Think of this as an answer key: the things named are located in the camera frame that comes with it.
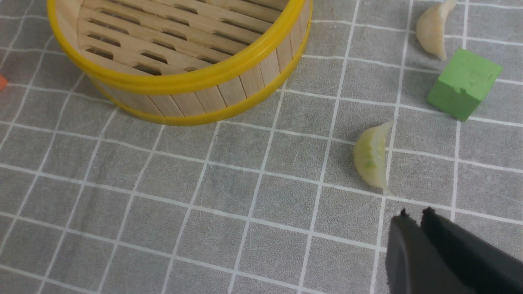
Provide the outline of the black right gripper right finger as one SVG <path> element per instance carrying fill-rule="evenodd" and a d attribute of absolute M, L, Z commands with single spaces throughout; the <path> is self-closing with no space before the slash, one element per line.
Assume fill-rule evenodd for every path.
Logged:
<path fill-rule="evenodd" d="M 521 294 L 519 259 L 439 216 L 423 210 L 421 229 L 458 279 L 476 294 Z"/>

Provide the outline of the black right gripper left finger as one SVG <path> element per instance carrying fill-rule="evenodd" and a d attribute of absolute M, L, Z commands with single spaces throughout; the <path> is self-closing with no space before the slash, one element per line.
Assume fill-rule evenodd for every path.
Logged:
<path fill-rule="evenodd" d="M 391 294 L 474 293 L 454 275 L 405 209 L 391 218 L 385 269 Z"/>

